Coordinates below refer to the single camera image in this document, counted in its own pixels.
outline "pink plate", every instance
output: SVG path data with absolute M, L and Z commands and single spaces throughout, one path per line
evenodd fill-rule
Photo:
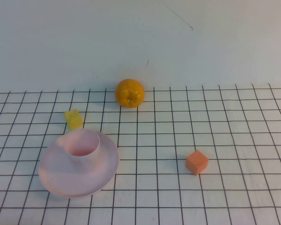
M 82 156 L 70 149 L 88 147 L 94 149 Z M 115 175 L 118 164 L 118 149 L 108 136 L 81 129 L 61 136 L 47 148 L 38 173 L 50 192 L 75 198 L 101 190 Z

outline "table surface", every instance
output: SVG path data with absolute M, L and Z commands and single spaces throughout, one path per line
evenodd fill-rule
M 117 145 L 115 177 L 94 196 L 62 199 L 38 177 L 63 112 Z M 209 158 L 185 168 L 195 149 Z M 0 225 L 281 224 L 281 84 L 148 90 L 138 108 L 114 92 L 0 93 Z

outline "white wall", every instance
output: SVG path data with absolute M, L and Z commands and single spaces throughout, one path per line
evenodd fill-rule
M 0 0 L 0 91 L 126 77 L 281 82 L 281 0 Z

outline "yellow sponge cube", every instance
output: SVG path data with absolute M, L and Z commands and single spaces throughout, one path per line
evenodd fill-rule
M 82 118 L 77 109 L 65 112 L 65 118 L 71 130 L 79 128 L 83 125 Z

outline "orange foam block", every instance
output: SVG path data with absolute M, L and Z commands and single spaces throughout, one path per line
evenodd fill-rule
M 186 159 L 185 166 L 196 176 L 202 172 L 208 164 L 208 158 L 204 156 L 199 150 L 193 152 Z

